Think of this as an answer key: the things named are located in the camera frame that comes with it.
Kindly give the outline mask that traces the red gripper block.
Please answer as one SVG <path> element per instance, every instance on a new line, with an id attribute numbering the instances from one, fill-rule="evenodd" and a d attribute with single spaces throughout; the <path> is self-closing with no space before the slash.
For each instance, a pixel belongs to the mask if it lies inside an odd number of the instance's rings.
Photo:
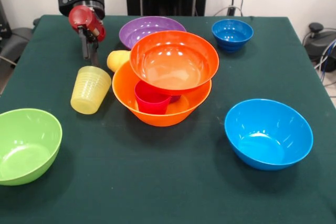
<path id="1" fill-rule="evenodd" d="M 88 41 L 91 64 L 100 67 L 98 59 L 98 42 L 106 37 L 106 30 L 103 22 L 96 15 L 95 11 L 85 5 L 75 6 L 69 14 L 69 22 L 72 28 L 78 33 L 81 40 L 82 54 L 84 59 L 89 59 Z"/>

